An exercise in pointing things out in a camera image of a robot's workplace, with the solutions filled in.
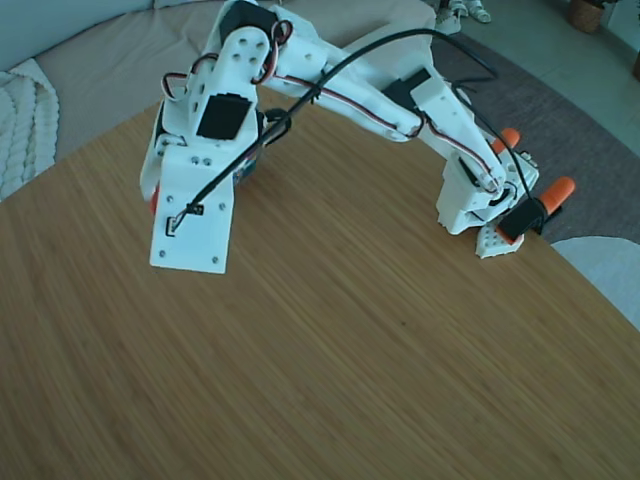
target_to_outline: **orange tip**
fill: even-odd
[[[518,142],[520,142],[520,132],[518,132],[515,128],[505,128],[502,131],[502,136],[504,137],[504,139],[509,144],[509,147],[511,148],[514,148],[516,145],[518,145]],[[491,144],[491,149],[497,155],[500,155],[502,152],[504,152],[507,149],[507,147],[505,146],[504,143],[502,143],[502,140],[500,140],[499,138],[496,138]]]
[[[560,177],[553,182],[553,185],[551,185],[546,192],[538,197],[538,200],[542,202],[547,213],[551,215],[575,190],[576,182],[574,182],[572,178]]]

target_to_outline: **bamboo tabletop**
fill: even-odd
[[[447,234],[426,145],[309,107],[228,273],[159,270],[154,115],[0,204],[0,479],[640,478],[640,334],[543,239]]]

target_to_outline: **black cable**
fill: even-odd
[[[513,187],[513,197],[517,199],[518,198],[518,186],[515,183],[510,182],[509,180],[505,180],[504,183],[506,183],[507,185],[511,185]]]
[[[298,101],[294,103],[294,105],[291,108],[289,108],[289,110],[287,110],[286,115],[282,116],[279,120],[277,120],[271,126],[269,126],[269,128],[267,128],[262,133],[262,135],[260,135],[255,140],[255,142],[253,142],[249,147],[247,147],[233,162],[231,162],[220,174],[218,174],[218,176],[216,176],[213,180],[211,180],[207,185],[204,186],[202,190],[200,190],[200,192],[198,192],[195,195],[193,200],[187,204],[187,207],[185,209],[186,213],[192,213],[195,207],[200,202],[202,202],[207,197],[207,195],[209,195],[213,190],[215,190],[215,188],[227,176],[233,173],[233,171],[236,168],[238,168],[238,166],[240,166],[240,164],[244,161],[245,158],[247,158],[248,155],[250,155],[253,151],[255,151],[255,149],[257,149],[261,145],[271,140],[272,139],[271,137],[275,136],[275,134],[277,134],[280,131],[280,129],[286,125],[289,119],[291,119],[295,114],[297,114],[302,109],[302,107],[304,107],[307,103],[309,103],[322,91],[322,87],[324,85],[326,85],[333,77],[335,77],[338,73],[340,73],[342,70],[348,67],[351,63],[355,62],[356,60],[358,60],[360,57],[363,57],[367,53],[370,53],[373,50],[376,50],[389,43],[395,42],[397,40],[409,38],[409,37],[416,37],[416,36],[422,36],[422,35],[429,35],[447,42],[448,44],[457,48],[466,56],[474,60],[478,65],[484,68],[487,72],[489,72],[491,74],[492,79],[498,78],[498,72],[491,65],[485,62],[482,58],[480,58],[476,53],[474,53],[471,49],[469,49],[467,46],[458,42],[456,39],[451,38],[445,35],[444,33],[438,32],[431,28],[415,28],[412,30],[406,30],[403,32],[394,33],[386,37],[383,37],[379,40],[376,40],[375,42],[372,42],[369,45],[366,45],[361,49],[357,50],[356,52],[352,53],[347,58],[345,58],[340,63],[338,63],[336,66],[334,66],[331,70],[323,74],[320,77],[320,79],[316,82],[316,84],[313,87],[309,88],[309,90],[307,90],[307,92],[302,97],[300,97]],[[463,82],[470,82],[473,80],[474,79],[467,79],[467,80],[464,80]]]
[[[267,122],[269,123],[277,122],[282,117],[286,117],[286,115],[287,115],[287,111],[282,108],[272,108],[271,110],[267,110],[266,112],[264,112],[264,116],[266,117]],[[291,117],[288,117],[282,132],[280,132],[279,135],[275,136],[274,138],[269,140],[267,143],[265,143],[265,146],[269,146],[276,143],[278,140],[284,137],[287,133],[289,133],[289,130],[291,130],[292,126],[293,126],[293,119]]]
[[[462,82],[467,82],[467,81],[468,82],[472,82],[472,81],[476,82],[476,81],[478,81],[478,79],[462,80]],[[466,108],[468,108],[471,112],[473,112],[473,114],[476,116],[476,118],[478,120],[480,120],[487,127],[487,129],[491,132],[492,135],[494,135],[498,140],[500,140],[503,143],[503,145],[505,146],[505,148],[509,152],[509,155],[511,155],[511,159],[513,160],[513,163],[515,164],[516,171],[518,172],[518,176],[520,177],[520,181],[522,182],[522,186],[524,188],[524,191],[525,191],[527,197],[528,198],[532,198],[531,191],[529,190],[529,186],[527,185],[527,181],[525,179],[524,172],[522,171],[522,166],[520,165],[520,160],[518,160],[516,152],[513,150],[511,145],[509,145],[509,142],[507,142],[507,140],[504,138],[502,133],[500,133],[498,131],[498,129],[495,128],[491,124],[491,122],[487,119],[487,117],[485,117],[476,107],[471,105],[471,103],[468,102],[467,99],[464,98],[460,94],[460,90],[462,88],[460,86],[460,82],[461,81],[459,80],[459,81],[454,82],[454,83],[451,84],[451,88],[452,88],[452,91],[453,91],[454,95],[460,101],[460,103],[462,103]]]

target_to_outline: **white bracket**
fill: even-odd
[[[203,201],[202,215],[187,215],[175,232],[167,228],[167,222],[179,216],[194,192],[228,165],[228,157],[216,161],[210,153],[206,149],[167,147],[153,224],[151,265],[225,273],[234,200],[231,175]]]

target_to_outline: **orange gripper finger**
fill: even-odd
[[[158,208],[158,195],[160,194],[160,185],[157,185],[155,190],[153,191],[153,195],[151,195],[151,201],[149,202],[149,207],[151,208],[151,213],[156,214],[156,209]]]
[[[511,148],[515,147],[520,141],[520,132],[518,132],[515,128],[505,128],[502,131],[502,136],[507,141]],[[506,146],[502,143],[502,140],[496,138],[491,144],[491,149],[498,155],[506,150]]]
[[[576,182],[574,182],[572,178],[560,177],[553,182],[553,185],[551,185],[546,192],[538,197],[538,200],[542,202],[544,208],[547,209],[547,213],[551,215],[571,196],[575,189]]]

